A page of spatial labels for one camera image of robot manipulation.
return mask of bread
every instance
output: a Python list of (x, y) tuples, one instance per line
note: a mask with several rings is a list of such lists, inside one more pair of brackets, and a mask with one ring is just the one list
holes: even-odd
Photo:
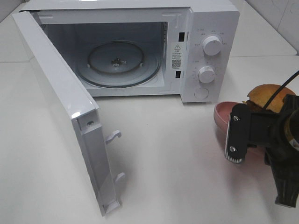
[[(252, 101), (260, 107), (263, 107), (279, 87), (280, 85), (276, 84), (259, 85), (253, 90), (251, 90), (247, 96), (249, 97), (250, 101)], [(292, 90), (285, 87), (272, 100), (267, 109), (275, 113), (279, 113), (284, 105), (283, 99), (287, 94), (296, 95)]]

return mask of glass turntable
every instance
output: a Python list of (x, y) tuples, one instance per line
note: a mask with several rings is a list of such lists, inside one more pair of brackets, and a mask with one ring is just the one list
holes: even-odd
[(160, 68), (159, 54), (146, 43), (105, 42), (79, 51), (78, 75), (95, 86), (124, 88), (146, 82)]

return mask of microwave door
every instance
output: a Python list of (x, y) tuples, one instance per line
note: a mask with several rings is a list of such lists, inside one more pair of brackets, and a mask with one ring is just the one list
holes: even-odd
[(31, 13), (17, 13), (13, 18), (40, 88), (61, 133), (66, 140), (78, 141), (76, 145), (81, 149), (100, 211), (105, 215), (120, 204), (107, 159), (97, 111), (99, 106)]

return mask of white microwave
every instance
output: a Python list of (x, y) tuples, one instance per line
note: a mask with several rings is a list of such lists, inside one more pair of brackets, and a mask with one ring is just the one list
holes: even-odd
[(239, 12), (228, 0), (31, 0), (13, 18), (105, 215), (120, 205), (105, 146), (121, 133), (104, 139), (92, 97), (216, 101)]

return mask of control knob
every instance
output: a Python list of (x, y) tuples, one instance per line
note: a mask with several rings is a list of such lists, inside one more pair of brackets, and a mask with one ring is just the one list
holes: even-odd
[(203, 41), (204, 52), (209, 56), (218, 54), (221, 51), (221, 46), (222, 42), (217, 36), (208, 36)]
[(215, 70), (210, 66), (202, 67), (198, 71), (198, 78), (202, 83), (210, 83), (215, 79)]

